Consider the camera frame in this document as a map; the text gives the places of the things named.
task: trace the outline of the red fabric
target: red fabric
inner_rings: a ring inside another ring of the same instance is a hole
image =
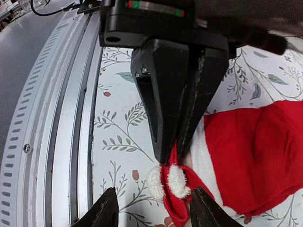
[[[303,188],[303,102],[205,116],[223,205],[259,215]]]
[[[174,145],[171,155],[169,158],[169,166],[161,166],[161,183],[164,186],[164,206],[166,210],[168,211],[173,223],[176,227],[183,227],[187,221],[188,221],[188,211],[186,206],[186,201],[190,202],[191,195],[189,195],[186,199],[179,199],[177,198],[169,189],[168,186],[168,174],[169,174],[169,168],[172,164],[178,165],[181,169],[183,169],[183,172],[187,178],[187,187],[189,187],[191,190],[194,190],[198,186],[202,186],[206,192],[211,195],[212,198],[213,195],[211,192],[206,188],[206,186],[202,183],[201,179],[198,177],[198,175],[189,167],[182,166],[178,164],[178,158],[177,158],[177,143]]]

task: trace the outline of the white fur trim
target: white fur trim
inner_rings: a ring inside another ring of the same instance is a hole
[[[208,190],[213,194],[214,200],[229,216],[237,215],[232,208],[223,206],[223,200],[214,173],[214,166],[206,144],[204,117],[202,117],[194,133],[190,152],[193,164],[192,169],[200,177]]]
[[[161,201],[164,197],[164,189],[161,184],[161,167],[155,166],[147,173],[146,184],[151,196]]]
[[[183,199],[190,194],[190,188],[186,186],[186,177],[181,168],[172,165],[169,168],[168,183],[171,192],[179,199]]]

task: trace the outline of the red ribbon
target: red ribbon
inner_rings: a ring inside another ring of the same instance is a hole
[[[168,175],[169,169],[172,165],[177,165],[181,168],[185,174],[187,179],[186,186],[190,188],[190,190],[194,190],[195,188],[201,186],[204,190],[214,199],[212,193],[208,190],[208,188],[203,184],[198,175],[188,166],[183,166],[178,163],[178,154],[177,154],[177,142],[172,148],[171,155],[169,158],[169,166],[160,165],[161,167],[161,183],[164,188],[164,206],[168,211],[173,223],[176,227],[183,227],[188,221],[188,210],[187,203],[190,203],[192,199],[192,195],[187,196],[184,199],[177,198],[170,190],[168,184]]]

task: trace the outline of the leaf pattern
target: leaf pattern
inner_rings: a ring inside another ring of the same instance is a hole
[[[153,200],[146,186],[146,172],[157,161],[147,115],[130,73],[131,51],[110,47],[102,54],[92,144],[94,200],[115,187],[119,226],[173,227],[162,202]],[[303,99],[303,56],[294,51],[274,56],[245,46],[230,60],[206,114],[259,108],[284,99]],[[245,227],[302,227],[302,202],[300,190],[260,216],[237,221]]]

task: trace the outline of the metal frame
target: metal frame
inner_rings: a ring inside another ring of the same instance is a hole
[[[92,205],[99,18],[98,13],[65,14],[40,52],[13,115],[0,172],[1,226],[66,227]]]

